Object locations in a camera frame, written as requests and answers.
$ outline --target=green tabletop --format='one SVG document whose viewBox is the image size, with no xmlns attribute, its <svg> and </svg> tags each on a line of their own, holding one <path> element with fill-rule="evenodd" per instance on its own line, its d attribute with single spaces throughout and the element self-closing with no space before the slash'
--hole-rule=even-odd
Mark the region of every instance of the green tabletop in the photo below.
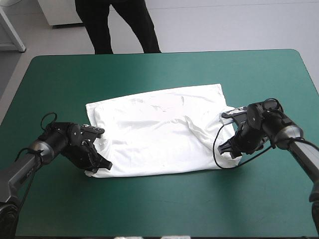
<svg viewBox="0 0 319 239">
<path fill-rule="evenodd" d="M 319 144 L 318 94 L 294 50 L 40 56 L 0 126 L 0 168 L 41 134 L 49 111 L 59 121 L 88 123 L 86 103 L 215 83 L 230 106 L 279 99 Z M 59 156 L 37 172 L 17 235 L 315 236 L 312 185 L 279 149 L 236 170 L 108 179 L 89 178 Z"/>
</svg>

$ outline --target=person's leg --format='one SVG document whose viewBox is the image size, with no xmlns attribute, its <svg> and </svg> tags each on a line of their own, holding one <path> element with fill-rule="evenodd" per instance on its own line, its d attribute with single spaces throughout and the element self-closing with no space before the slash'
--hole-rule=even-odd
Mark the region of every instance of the person's leg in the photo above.
<svg viewBox="0 0 319 239">
<path fill-rule="evenodd" d="M 154 25 L 145 0 L 112 3 L 116 12 L 130 25 L 145 53 L 160 52 Z"/>
<path fill-rule="evenodd" d="M 103 0 L 75 0 L 75 6 L 89 34 L 95 54 L 112 54 L 108 27 L 110 4 Z"/>
</svg>

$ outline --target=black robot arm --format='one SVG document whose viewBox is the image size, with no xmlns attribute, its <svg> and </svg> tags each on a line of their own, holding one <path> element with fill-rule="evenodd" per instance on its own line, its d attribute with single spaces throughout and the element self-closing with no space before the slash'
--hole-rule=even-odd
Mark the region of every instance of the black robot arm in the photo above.
<svg viewBox="0 0 319 239">
<path fill-rule="evenodd" d="M 252 154 L 262 149 L 267 140 L 273 148 L 292 154 L 314 183 L 309 201 L 313 202 L 312 215 L 319 233 L 319 148 L 303 138 L 302 129 L 284 114 L 278 100 L 271 98 L 224 112 L 220 120 L 224 125 L 235 122 L 238 128 L 218 147 L 220 154 L 230 152 L 232 158 Z"/>
<path fill-rule="evenodd" d="M 0 170 L 0 238 L 13 239 L 18 215 L 23 205 L 17 196 L 24 182 L 33 177 L 43 165 L 49 164 L 60 153 L 78 168 L 96 172 L 99 168 L 111 169 L 112 163 L 102 157 L 93 142 L 100 138 L 104 129 L 71 122 L 49 123 L 43 134 L 28 148 L 27 154 Z"/>
</svg>

